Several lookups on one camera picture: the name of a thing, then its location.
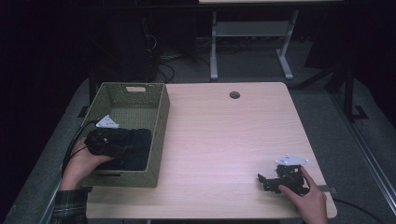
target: hand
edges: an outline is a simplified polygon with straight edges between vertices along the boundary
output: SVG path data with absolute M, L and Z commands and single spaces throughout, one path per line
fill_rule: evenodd
M 76 154 L 67 163 L 59 190 L 79 189 L 82 180 L 90 175 L 98 165 L 114 159 L 108 156 L 92 155 L 84 141 L 85 137 L 74 146 L 71 155 Z
M 305 196 L 300 196 L 286 186 L 280 185 L 279 189 L 296 205 L 298 212 L 306 224 L 327 224 L 326 195 L 318 188 L 315 181 L 304 167 L 301 168 L 310 190 Z

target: sleeve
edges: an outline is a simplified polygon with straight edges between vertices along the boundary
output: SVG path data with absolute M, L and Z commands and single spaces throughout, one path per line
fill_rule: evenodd
M 51 224 L 86 224 L 88 191 L 86 189 L 58 191 L 51 214 Z

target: gray floor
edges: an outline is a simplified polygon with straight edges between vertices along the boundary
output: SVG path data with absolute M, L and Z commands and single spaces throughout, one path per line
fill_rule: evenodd
M 282 75 L 275 49 L 277 41 L 239 40 L 233 49 L 219 47 L 219 80 L 217 82 L 257 82 L 279 81 L 295 85 L 319 72 L 318 69 L 305 68 L 304 62 L 310 50 L 310 42 L 292 42 L 287 53 L 294 80 L 286 80 Z M 173 83 L 209 82 L 208 52 L 198 55 L 200 59 L 182 58 L 167 63 L 175 70 Z M 170 77 L 171 70 L 161 66 Z M 318 159 L 320 168 L 329 187 L 336 189 L 333 197 L 356 204 L 380 217 L 385 223 L 396 223 L 396 216 L 364 159 L 359 142 L 355 140 L 343 114 L 335 103 L 342 93 L 330 95 L 324 90 L 327 78 L 314 83 L 301 91 L 290 91 L 308 139 Z M 154 82 L 163 82 L 157 76 Z M 87 81 L 81 84 L 64 113 L 53 136 L 49 140 L 40 160 L 21 191 L 5 223 L 41 223 L 48 210 L 53 191 L 59 183 L 59 168 L 68 142 L 74 135 L 82 119 L 78 113 L 89 103 Z M 396 131 L 375 105 L 370 92 L 355 82 L 354 104 L 361 105 L 369 119 L 357 120 L 353 125 L 361 133 L 370 147 L 380 167 L 392 186 L 396 184 Z M 336 203 L 338 215 L 330 223 L 378 223 L 363 212 Z M 281 223 L 301 223 L 300 219 L 282 220 Z M 99 223 L 145 223 L 142 220 L 90 220 Z

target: grommet hole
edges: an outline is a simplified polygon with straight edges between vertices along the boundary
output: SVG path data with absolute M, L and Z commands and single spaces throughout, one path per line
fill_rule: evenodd
M 241 97 L 241 94 L 237 91 L 232 91 L 230 92 L 230 97 L 233 99 L 238 99 L 239 97 Z

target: woven basket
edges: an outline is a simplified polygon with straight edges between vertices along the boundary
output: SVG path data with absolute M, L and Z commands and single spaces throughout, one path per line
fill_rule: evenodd
M 84 185 L 157 187 L 169 106 L 169 96 L 164 84 L 103 83 L 83 125 L 90 120 L 110 115 L 120 128 L 151 130 L 148 165 L 144 171 L 96 170 L 86 178 Z M 94 128 L 93 124 L 88 125 L 81 136 L 86 136 Z

